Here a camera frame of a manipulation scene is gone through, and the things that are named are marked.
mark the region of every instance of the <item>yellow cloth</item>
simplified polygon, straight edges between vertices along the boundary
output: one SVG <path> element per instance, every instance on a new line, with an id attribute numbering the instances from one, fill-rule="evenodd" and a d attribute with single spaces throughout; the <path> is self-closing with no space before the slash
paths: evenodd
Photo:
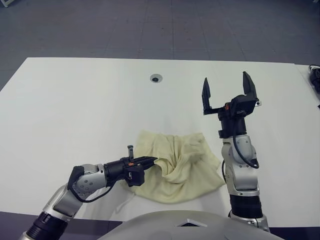
<path id="1" fill-rule="evenodd" d="M 141 197 L 166 204 L 179 203 L 225 184 L 217 174 L 220 161 L 202 133 L 173 136 L 142 131 L 133 152 L 135 158 L 158 158 L 145 171 L 144 184 L 130 187 Z"/>

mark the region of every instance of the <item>crumpled fabric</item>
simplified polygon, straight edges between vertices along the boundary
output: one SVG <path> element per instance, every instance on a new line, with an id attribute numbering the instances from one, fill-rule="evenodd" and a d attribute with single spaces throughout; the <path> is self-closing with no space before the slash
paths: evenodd
<path id="1" fill-rule="evenodd" d="M 225 184 L 217 173 L 221 162 L 202 133 L 175 136 L 142 131 L 133 152 L 135 158 L 158 158 L 145 171 L 144 184 L 129 188 L 138 196 L 173 204 L 195 199 Z"/>

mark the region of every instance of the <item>cable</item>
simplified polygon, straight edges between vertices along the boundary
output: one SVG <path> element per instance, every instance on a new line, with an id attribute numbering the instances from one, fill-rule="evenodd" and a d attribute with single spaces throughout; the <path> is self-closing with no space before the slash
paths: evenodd
<path id="1" fill-rule="evenodd" d="M 311 70 L 312 70 L 312 67 L 320 68 L 320 65 L 317 65 L 317 64 L 310 64 L 310 65 L 309 65 L 309 71 L 311 71 Z"/>
<path id="2" fill-rule="evenodd" d="M 240 152 L 240 150 L 239 150 L 239 148 L 238 148 L 237 141 L 236 141 L 237 123 L 238 123 L 238 121 L 235 119 L 235 120 L 234 120 L 234 123 L 233 123 L 233 136 L 232 136 L 234 148 L 235 148 L 236 152 L 238 153 L 238 155 L 240 156 L 240 158 L 241 158 L 247 165 L 249 165 L 250 167 L 252 167 L 252 168 L 254 168 L 254 169 L 258 169 L 258 168 L 259 168 L 259 163 L 258 163 L 258 161 L 256 161 L 256 163 L 251 163 L 250 161 L 248 161 L 248 160 L 241 154 L 241 152 Z"/>
<path id="3" fill-rule="evenodd" d="M 226 175 L 225 175 L 224 166 L 225 166 L 225 160 L 222 161 L 221 171 L 222 171 L 223 179 L 226 182 Z"/>
<path id="4" fill-rule="evenodd" d="M 75 196 L 75 198 L 76 198 L 77 200 L 79 200 L 79 201 L 82 202 L 82 203 L 88 204 L 88 203 L 92 203 L 92 202 L 94 202 L 94 201 L 102 198 L 102 197 L 105 196 L 106 194 L 108 194 L 108 193 L 111 191 L 111 189 L 114 187 L 114 185 L 116 184 L 116 182 L 117 182 L 120 178 L 121 178 L 121 175 L 119 175 L 119 176 L 116 178 L 116 180 L 114 181 L 114 183 L 109 187 L 109 189 L 108 189 L 107 191 L 105 191 L 105 192 L 102 193 L 101 195 L 99 195 L 99 196 L 97 196 L 97 197 L 95 197 L 94 199 L 91 199 L 91 200 L 84 200 L 84 199 L 82 199 L 81 197 L 79 197 L 73 187 L 71 187 L 70 190 L 71 190 L 71 193 Z"/>

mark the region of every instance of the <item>table surface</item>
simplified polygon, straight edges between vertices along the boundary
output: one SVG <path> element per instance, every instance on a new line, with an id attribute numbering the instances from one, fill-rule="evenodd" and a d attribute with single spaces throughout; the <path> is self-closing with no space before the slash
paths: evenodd
<path id="1" fill-rule="evenodd" d="M 73 166 L 127 156 L 141 130 L 202 132 L 222 160 L 218 116 L 203 116 L 204 78 L 215 108 L 243 93 L 247 71 L 262 102 L 246 126 L 269 225 L 320 226 L 320 111 L 306 69 L 266 62 L 28 58 L 0 93 L 0 211 L 39 214 Z M 163 81 L 152 83 L 152 74 Z M 226 216 L 228 191 L 223 186 L 192 201 L 160 204 L 117 184 L 84 204 L 77 218 L 126 221 L 162 210 Z"/>

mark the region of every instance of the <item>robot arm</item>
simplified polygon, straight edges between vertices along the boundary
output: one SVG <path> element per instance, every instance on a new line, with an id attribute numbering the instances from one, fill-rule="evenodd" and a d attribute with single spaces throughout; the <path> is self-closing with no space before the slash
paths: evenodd
<path id="1" fill-rule="evenodd" d="M 44 206 L 32 227 L 20 240 L 58 240 L 68 223 L 75 217 L 83 203 L 91 203 L 105 196 L 118 180 L 131 186 L 145 182 L 145 170 L 154 165 L 156 157 L 134 159 L 133 146 L 128 146 L 129 157 L 107 164 L 75 166 L 67 184 L 60 187 Z M 87 200 L 97 190 L 109 187 L 101 195 Z"/>
<path id="2" fill-rule="evenodd" d="M 257 98 L 252 79 L 245 71 L 243 90 L 245 95 L 238 95 L 223 107 L 212 109 L 209 103 L 210 88 L 205 79 L 202 89 L 203 114 L 218 114 L 221 121 L 219 136 L 223 141 L 222 175 L 230 195 L 229 217 L 269 232 L 267 217 L 263 215 L 259 198 L 257 152 L 247 135 L 245 124 L 245 117 L 261 102 Z"/>

